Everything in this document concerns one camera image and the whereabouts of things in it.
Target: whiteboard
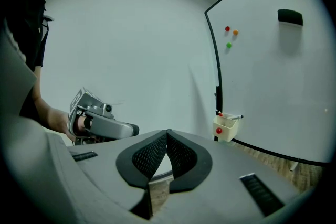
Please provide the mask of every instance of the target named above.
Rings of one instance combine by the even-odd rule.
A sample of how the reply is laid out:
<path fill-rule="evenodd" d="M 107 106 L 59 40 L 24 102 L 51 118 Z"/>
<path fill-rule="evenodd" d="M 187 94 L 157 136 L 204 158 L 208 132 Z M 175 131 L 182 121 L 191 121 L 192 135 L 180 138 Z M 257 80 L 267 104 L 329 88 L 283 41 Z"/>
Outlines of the whiteboard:
<path fill-rule="evenodd" d="M 86 87 L 140 134 L 176 129 L 212 139 L 213 45 L 203 0 L 46 0 L 41 94 L 69 111 Z M 171 171 L 166 157 L 156 175 Z"/>
<path fill-rule="evenodd" d="M 303 27 L 279 23 L 279 9 L 300 12 Z M 288 157 L 329 162 L 336 137 L 336 39 L 322 1 L 221 0 L 207 15 L 222 72 L 223 110 L 244 115 L 235 138 Z"/>

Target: wooden floor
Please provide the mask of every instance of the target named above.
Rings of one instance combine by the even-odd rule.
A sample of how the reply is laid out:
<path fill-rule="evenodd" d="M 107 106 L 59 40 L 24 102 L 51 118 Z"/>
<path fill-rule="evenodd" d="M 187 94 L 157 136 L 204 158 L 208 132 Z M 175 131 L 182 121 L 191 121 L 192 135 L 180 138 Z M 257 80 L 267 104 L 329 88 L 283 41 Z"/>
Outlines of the wooden floor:
<path fill-rule="evenodd" d="M 296 169 L 292 172 L 290 171 L 290 167 L 293 164 L 292 161 L 274 157 L 266 153 L 253 150 L 249 147 L 239 145 L 235 142 L 227 144 L 247 152 L 252 157 L 276 170 L 280 175 L 287 178 L 288 181 L 290 181 L 301 193 L 315 187 L 318 184 L 323 172 L 322 167 L 302 163 L 299 163 Z M 161 182 L 150 184 L 153 214 L 155 214 L 166 201 L 169 194 L 169 182 L 172 180 L 173 177 L 170 177 Z"/>

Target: marker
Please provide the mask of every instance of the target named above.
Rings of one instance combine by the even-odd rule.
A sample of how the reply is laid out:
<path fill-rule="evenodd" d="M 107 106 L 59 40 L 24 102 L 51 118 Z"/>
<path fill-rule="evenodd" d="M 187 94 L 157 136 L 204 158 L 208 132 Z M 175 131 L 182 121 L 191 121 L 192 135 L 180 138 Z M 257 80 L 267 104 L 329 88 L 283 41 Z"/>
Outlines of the marker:
<path fill-rule="evenodd" d="M 239 115 L 239 116 L 227 117 L 227 119 L 229 119 L 229 120 L 238 120 L 238 119 L 242 119 L 243 117 L 244 117 L 244 115 Z"/>

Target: black mesh panel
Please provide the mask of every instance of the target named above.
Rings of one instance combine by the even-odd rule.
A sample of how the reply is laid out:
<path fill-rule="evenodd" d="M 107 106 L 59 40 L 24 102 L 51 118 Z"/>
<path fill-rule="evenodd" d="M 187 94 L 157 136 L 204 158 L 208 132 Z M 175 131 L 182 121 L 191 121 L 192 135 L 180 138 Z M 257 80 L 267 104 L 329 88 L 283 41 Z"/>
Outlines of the black mesh panel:
<path fill-rule="evenodd" d="M 151 179 L 158 169 L 166 153 L 167 137 L 162 135 L 149 145 L 141 148 L 132 157 L 135 167 L 148 179 Z"/>
<path fill-rule="evenodd" d="M 167 154 L 173 168 L 174 178 L 182 176 L 197 163 L 197 154 L 180 141 L 167 135 Z"/>

